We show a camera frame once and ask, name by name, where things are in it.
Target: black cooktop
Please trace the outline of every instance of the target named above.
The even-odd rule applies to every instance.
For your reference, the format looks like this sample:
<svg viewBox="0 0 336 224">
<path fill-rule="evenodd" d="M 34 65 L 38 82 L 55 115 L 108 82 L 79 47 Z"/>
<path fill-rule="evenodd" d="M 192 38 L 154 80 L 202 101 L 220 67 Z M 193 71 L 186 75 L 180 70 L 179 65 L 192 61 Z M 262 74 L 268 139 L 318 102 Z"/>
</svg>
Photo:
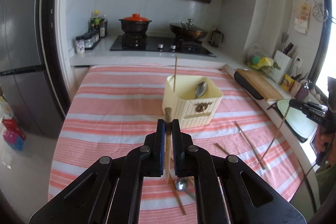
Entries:
<svg viewBox="0 0 336 224">
<path fill-rule="evenodd" d="M 147 51 L 147 52 L 176 52 L 216 57 L 202 47 L 201 41 L 185 41 L 170 37 L 137 37 L 133 41 L 125 35 L 119 35 L 110 51 Z"/>
</svg>

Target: red box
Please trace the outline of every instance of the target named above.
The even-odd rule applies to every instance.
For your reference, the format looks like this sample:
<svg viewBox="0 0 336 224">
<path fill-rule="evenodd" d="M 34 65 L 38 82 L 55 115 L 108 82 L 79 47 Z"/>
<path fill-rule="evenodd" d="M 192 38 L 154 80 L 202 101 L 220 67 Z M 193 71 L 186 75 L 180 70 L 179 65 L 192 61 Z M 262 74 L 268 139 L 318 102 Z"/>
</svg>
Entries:
<svg viewBox="0 0 336 224">
<path fill-rule="evenodd" d="M 19 134 L 21 139 L 25 140 L 26 135 L 22 132 L 22 130 L 17 126 L 15 120 L 13 118 L 3 118 L 2 124 L 5 126 L 6 129 L 15 131 Z"/>
</svg>

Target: cream plastic basket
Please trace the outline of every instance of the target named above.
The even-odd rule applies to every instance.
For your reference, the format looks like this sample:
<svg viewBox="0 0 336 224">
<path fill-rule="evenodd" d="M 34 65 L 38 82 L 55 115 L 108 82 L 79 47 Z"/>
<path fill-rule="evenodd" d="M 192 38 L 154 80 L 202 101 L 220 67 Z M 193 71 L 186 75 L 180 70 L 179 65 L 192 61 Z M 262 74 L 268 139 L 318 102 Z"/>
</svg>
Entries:
<svg viewBox="0 0 336 224">
<path fill-rule="evenodd" d="M 194 99 L 195 88 L 203 81 L 207 82 L 208 89 L 202 97 Z M 171 107 L 172 119 L 178 119 L 180 128 L 208 124 L 222 98 L 214 82 L 204 76 L 177 75 L 175 93 L 173 86 L 174 76 L 168 76 L 162 102 L 163 112 L 166 107 Z"/>
</svg>

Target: person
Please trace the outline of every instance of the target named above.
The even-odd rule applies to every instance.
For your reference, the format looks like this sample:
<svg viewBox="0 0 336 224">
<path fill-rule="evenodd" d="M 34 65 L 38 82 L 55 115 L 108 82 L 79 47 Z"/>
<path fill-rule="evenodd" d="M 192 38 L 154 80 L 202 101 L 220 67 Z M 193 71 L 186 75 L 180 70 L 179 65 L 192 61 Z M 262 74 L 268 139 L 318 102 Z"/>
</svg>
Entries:
<svg viewBox="0 0 336 224">
<path fill-rule="evenodd" d="M 336 138 L 335 134 L 321 133 L 317 130 L 314 147 L 317 153 L 324 152 L 324 143 L 332 143 L 329 157 L 325 166 L 320 167 L 315 175 L 319 185 L 320 203 L 322 204 L 336 183 Z"/>
</svg>

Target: kitchen counter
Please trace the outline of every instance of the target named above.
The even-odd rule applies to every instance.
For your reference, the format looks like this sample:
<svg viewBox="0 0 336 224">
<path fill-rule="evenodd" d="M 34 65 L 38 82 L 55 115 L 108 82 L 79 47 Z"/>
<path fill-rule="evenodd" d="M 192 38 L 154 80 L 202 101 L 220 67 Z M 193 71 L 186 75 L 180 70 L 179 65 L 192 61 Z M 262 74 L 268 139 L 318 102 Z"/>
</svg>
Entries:
<svg viewBox="0 0 336 224">
<path fill-rule="evenodd" d="M 172 52 L 110 51 L 110 48 L 117 36 L 118 35 L 111 35 L 102 39 L 95 49 L 86 51 L 83 55 L 74 54 L 70 57 L 70 65 L 91 66 L 159 64 L 164 66 L 173 66 L 175 64 L 176 53 Z M 219 48 L 212 47 L 206 42 L 202 43 L 202 46 L 213 53 L 216 57 L 194 54 L 178 54 L 178 65 L 187 67 L 197 66 L 223 68 L 223 66 L 228 63 L 235 68 L 241 67 L 241 63 L 221 52 Z"/>
<path fill-rule="evenodd" d="M 232 77 L 236 71 L 235 68 L 232 68 L 229 64 L 224 66 L 224 70 Z M 277 85 L 271 79 L 267 79 L 267 80 L 271 83 L 273 87 L 275 87 L 284 96 L 285 99 L 291 98 L 290 94 L 284 91 L 280 87 L 280 85 Z M 269 107 L 270 104 L 272 104 L 273 102 L 266 102 L 266 100 L 256 100 L 256 99 L 254 100 L 263 109 L 263 111 L 265 111 L 265 113 L 268 115 L 271 121 L 275 124 L 275 126 L 279 127 L 282 121 L 282 117 L 280 117 L 280 115 L 273 108 Z M 298 140 L 298 138 L 294 136 L 291 129 L 287 126 L 286 123 L 283 123 L 280 132 L 283 135 L 283 137 L 286 139 L 286 141 L 289 143 L 291 149 L 293 150 L 294 154 L 299 160 L 304 173 L 307 174 L 310 171 L 310 169 L 313 167 L 316 161 L 315 152 L 310 145 L 310 142 L 312 141 L 314 134 L 311 134 L 307 141 L 305 141 L 304 143 L 301 143 Z M 315 176 L 315 171 L 318 168 L 319 166 L 315 165 L 315 167 L 307 175 L 307 179 L 312 189 L 317 209 L 320 207 L 319 187 L 318 187 L 316 176 Z"/>
</svg>

